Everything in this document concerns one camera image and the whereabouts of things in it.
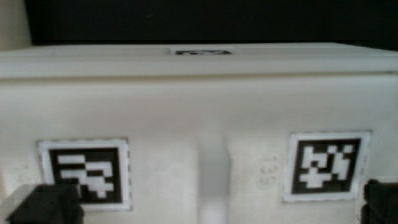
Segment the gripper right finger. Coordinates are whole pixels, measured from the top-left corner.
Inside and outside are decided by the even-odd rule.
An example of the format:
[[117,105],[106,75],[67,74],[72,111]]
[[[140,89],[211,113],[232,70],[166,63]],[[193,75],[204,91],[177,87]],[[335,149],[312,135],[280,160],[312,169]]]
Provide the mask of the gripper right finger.
[[398,183],[371,179],[364,185],[360,224],[398,224]]

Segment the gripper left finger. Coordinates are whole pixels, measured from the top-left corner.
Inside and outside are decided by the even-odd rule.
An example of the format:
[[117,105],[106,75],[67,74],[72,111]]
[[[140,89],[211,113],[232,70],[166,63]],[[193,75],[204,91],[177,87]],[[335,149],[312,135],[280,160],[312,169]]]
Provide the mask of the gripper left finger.
[[0,224],[83,224],[72,185],[21,185],[0,203]]

